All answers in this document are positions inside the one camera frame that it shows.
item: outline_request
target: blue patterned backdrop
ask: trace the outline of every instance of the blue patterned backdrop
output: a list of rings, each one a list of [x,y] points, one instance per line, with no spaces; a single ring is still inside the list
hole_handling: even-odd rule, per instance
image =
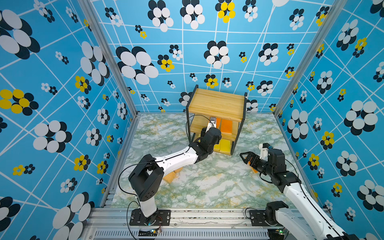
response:
[[[247,92],[249,111],[273,111],[332,3],[92,1],[142,112],[183,111],[196,84]]]
[[[278,114],[319,205],[367,240],[384,236],[383,17],[349,0]]]
[[[0,46],[0,239],[77,239],[131,115],[76,0],[2,1]]]

